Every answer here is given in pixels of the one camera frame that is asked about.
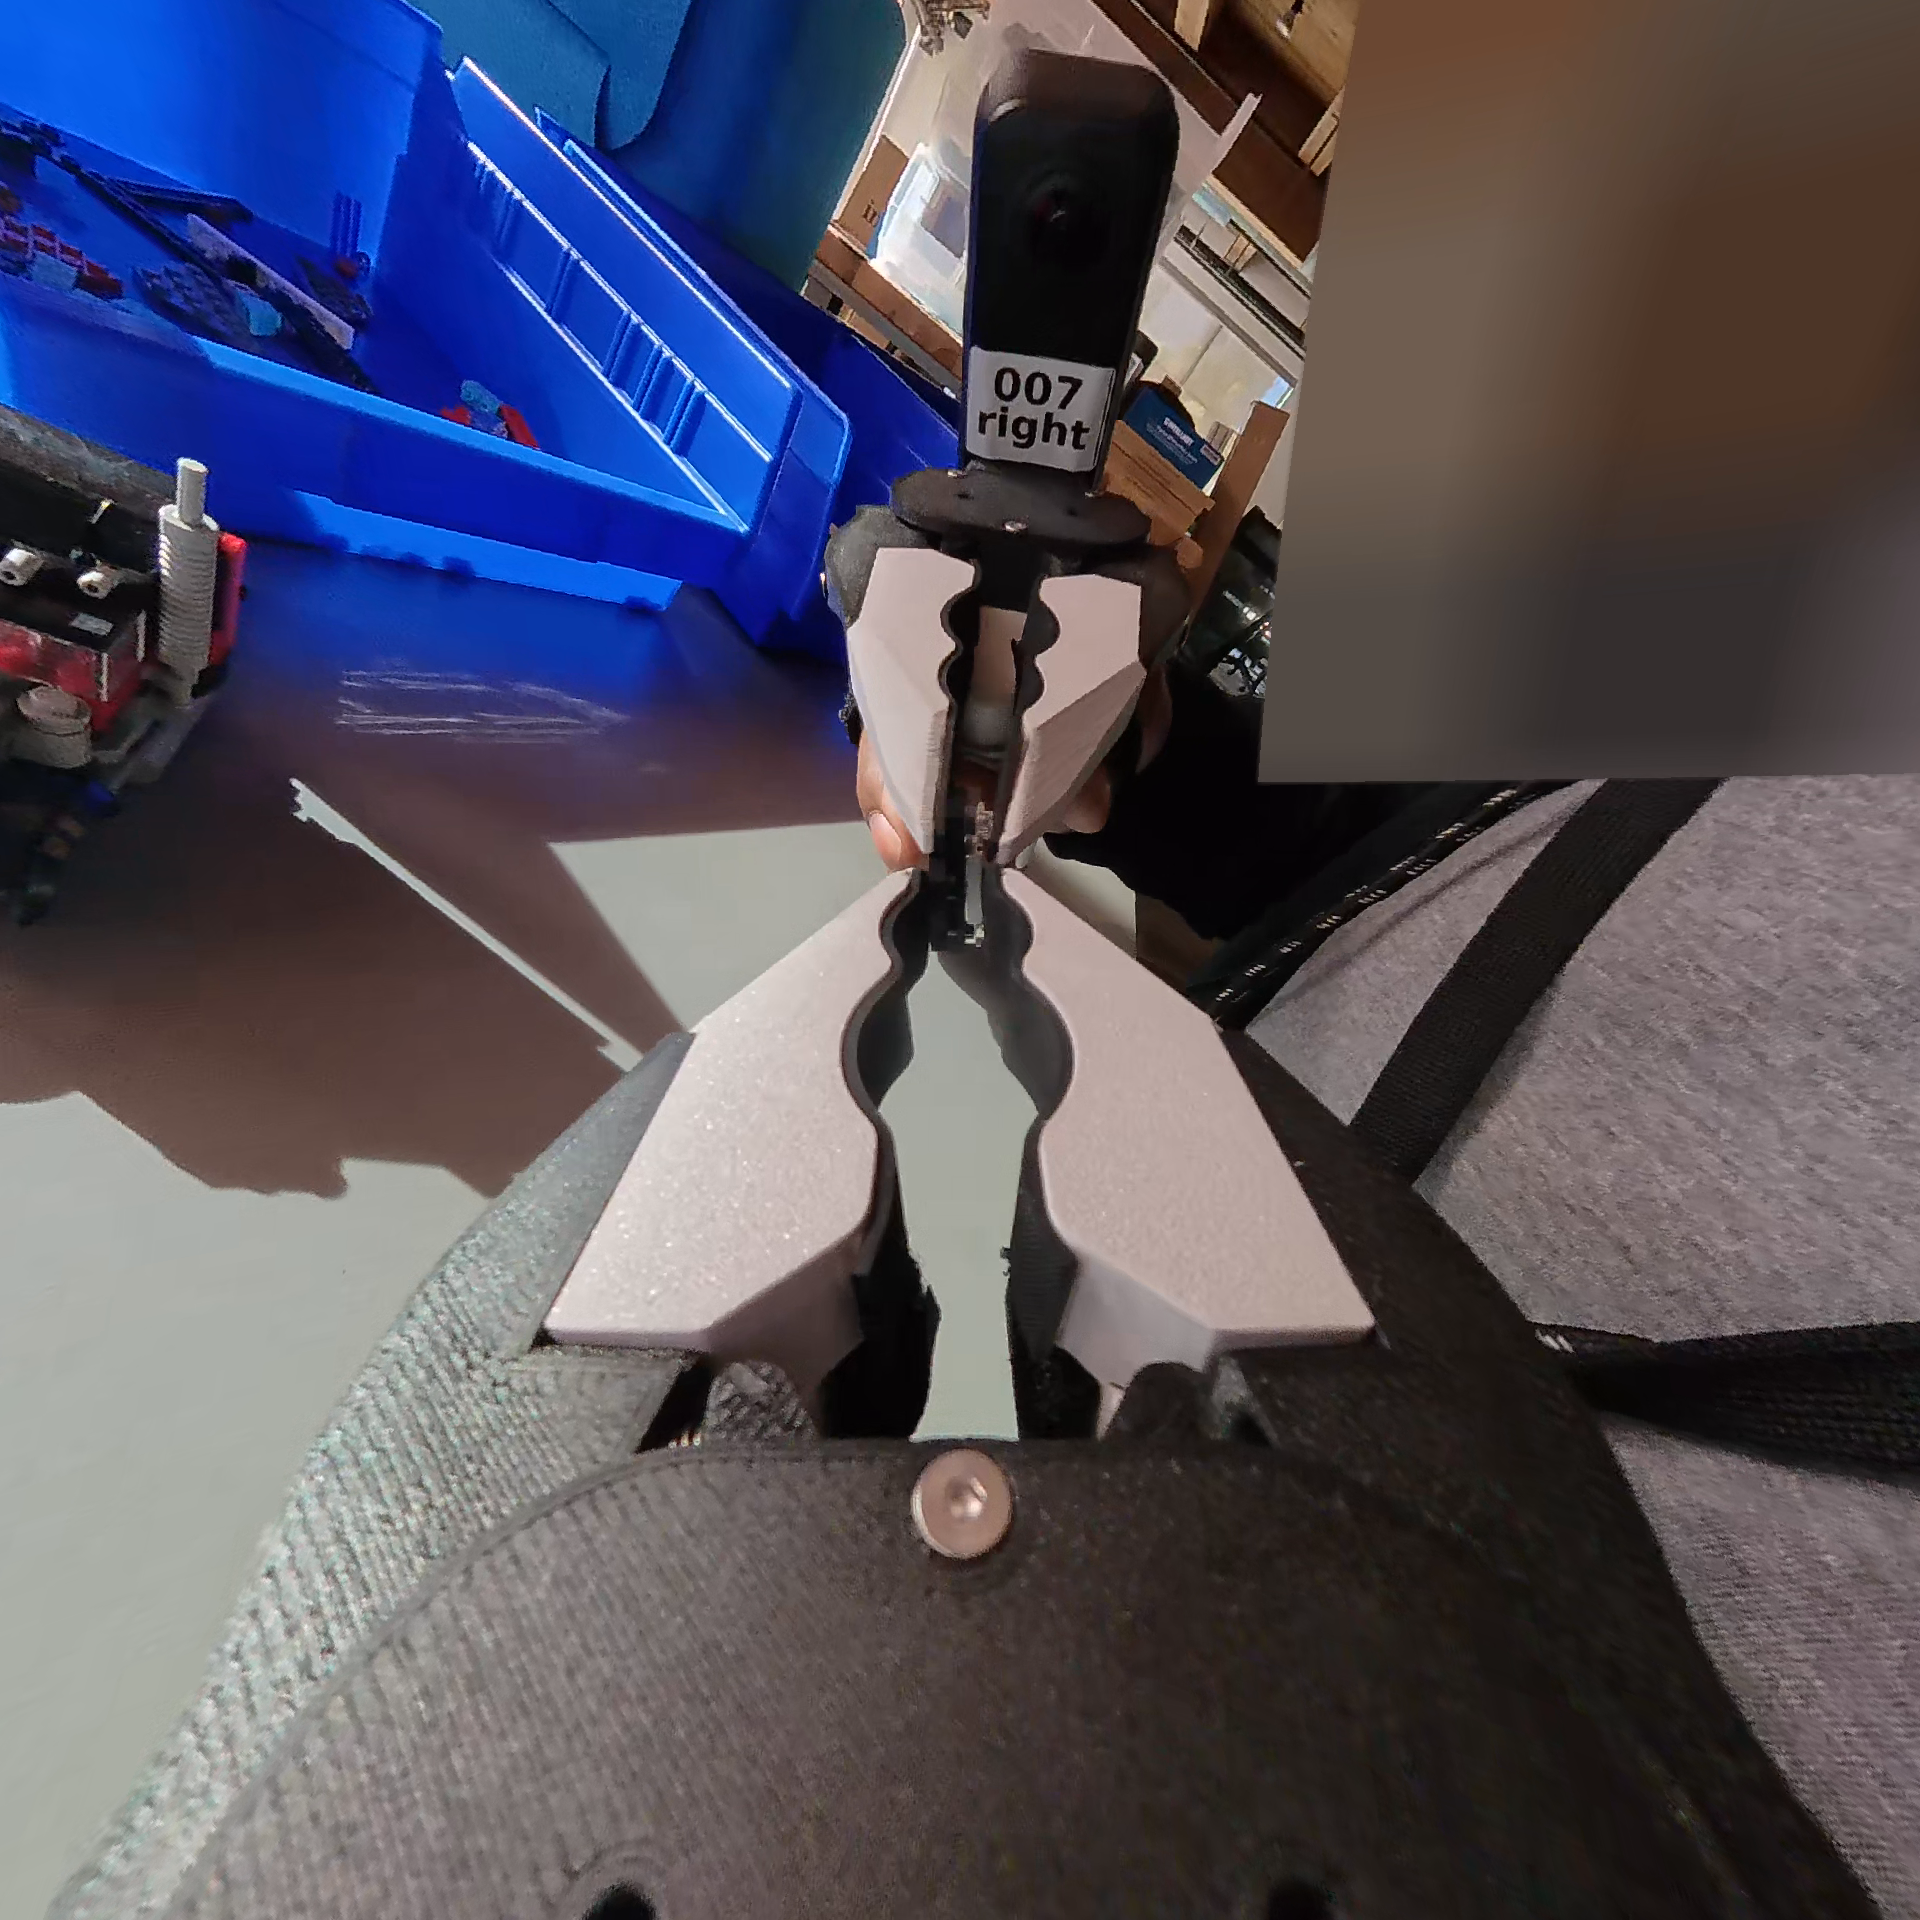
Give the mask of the toy brick truck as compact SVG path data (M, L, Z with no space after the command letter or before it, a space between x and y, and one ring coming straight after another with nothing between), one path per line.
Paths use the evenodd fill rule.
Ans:
M2 905L45 916L70 858L159 777L229 676L247 542L208 470L164 474L2 410Z

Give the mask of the blue felt bag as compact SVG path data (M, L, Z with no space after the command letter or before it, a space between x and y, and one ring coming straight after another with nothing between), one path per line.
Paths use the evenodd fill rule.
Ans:
M904 55L895 2L421 2L631 192L797 290Z

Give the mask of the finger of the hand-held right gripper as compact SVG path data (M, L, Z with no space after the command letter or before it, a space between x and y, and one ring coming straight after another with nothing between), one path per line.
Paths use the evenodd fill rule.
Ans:
M1024 692L997 866L1016 865L1053 828L1126 729L1146 683L1141 627L1135 582L1069 575L1037 586L1016 649Z
M877 552L860 614L848 624L848 666L863 736L874 738L885 799L931 873L963 856L943 836L976 803L978 769L957 736L965 697L948 682L968 663L950 611L976 588L976 566L938 548Z

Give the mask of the black brick assembly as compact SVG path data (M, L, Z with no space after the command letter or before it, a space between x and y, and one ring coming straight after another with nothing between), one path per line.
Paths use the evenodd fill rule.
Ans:
M990 803L948 799L920 890L932 954L976 952L990 940L984 873L992 870L994 835Z

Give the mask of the person's right hand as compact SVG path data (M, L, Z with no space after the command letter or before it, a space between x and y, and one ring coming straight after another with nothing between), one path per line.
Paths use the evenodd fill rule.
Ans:
M1112 812L1112 787L1112 772L1096 767L1082 790L1046 817L1043 832L1099 832ZM855 746L855 803L886 871L911 873L927 866L927 854L890 799L875 738L866 728Z

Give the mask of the pile of assorted toy bricks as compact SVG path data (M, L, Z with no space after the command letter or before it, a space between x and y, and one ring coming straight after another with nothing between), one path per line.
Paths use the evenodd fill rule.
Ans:
M162 256L159 266L138 266L133 275L140 299L157 318L240 352L279 345L322 380L378 396L354 356L352 326L232 240L230 226L252 218L245 204L103 175L59 131L31 119L5 119L2 147L5 182L55 169Z

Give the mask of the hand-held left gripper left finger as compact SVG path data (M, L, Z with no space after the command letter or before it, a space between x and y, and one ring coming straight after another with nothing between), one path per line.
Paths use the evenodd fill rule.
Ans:
M926 961L920 880L890 873L676 1038L543 1335L770 1362L828 1434L911 1434L940 1308L880 1105Z

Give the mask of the clear plastic storage box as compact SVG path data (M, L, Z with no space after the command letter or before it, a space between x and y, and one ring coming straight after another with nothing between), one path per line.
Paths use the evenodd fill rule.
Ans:
M950 334L965 330L968 154L941 135L914 150L874 240L874 266Z

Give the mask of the blue plastic bin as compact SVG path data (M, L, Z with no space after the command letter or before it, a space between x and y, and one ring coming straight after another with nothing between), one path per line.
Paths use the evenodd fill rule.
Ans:
M19 186L45 224L123 282L101 299L5 275L5 402L172 471L208 470L229 531L453 568L509 584L557 513L603 490L520 451L475 342L493 275L463 240L463 122L440 33L405 4L5 4L5 119L59 131L103 175L248 209L243 246L295 279L356 218L371 323L354 356L378 396L271 343L240 352L157 318L138 266L162 256L39 168Z
M463 240L496 290L475 342L520 451L603 490L564 531L541 513L496 575L602 604L707 588L759 647L832 658L818 562L851 426L722 279L562 131L475 65L463 122Z

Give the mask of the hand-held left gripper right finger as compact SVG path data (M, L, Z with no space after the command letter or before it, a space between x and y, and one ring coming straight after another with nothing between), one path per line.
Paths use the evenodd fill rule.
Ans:
M1142 1370L1375 1320L1215 1024L1020 871L981 880L990 1010L1035 1121L1008 1305L1021 1420L1104 1434Z

